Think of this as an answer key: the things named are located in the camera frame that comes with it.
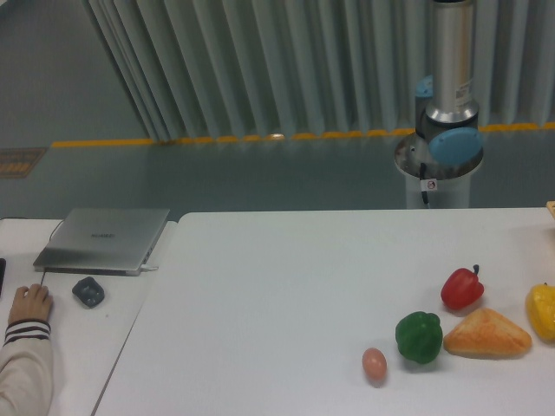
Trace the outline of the person's hand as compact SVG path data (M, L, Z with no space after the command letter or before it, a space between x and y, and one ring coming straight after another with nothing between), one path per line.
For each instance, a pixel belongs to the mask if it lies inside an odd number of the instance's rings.
M19 287L10 308L8 324L23 321L47 322L52 305L53 296L47 286L34 283L29 287Z

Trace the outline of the white striped sleeve forearm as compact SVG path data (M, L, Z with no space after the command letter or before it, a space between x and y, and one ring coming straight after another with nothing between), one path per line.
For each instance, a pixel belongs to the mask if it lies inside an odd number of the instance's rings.
M1 347L1 414L46 415L54 381L50 325L43 320L11 323Z

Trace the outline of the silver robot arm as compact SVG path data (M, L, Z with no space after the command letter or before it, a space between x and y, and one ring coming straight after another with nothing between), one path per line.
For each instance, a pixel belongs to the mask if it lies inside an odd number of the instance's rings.
M432 74L415 91L416 132L444 166L464 165L482 149L473 97L474 2L431 3Z

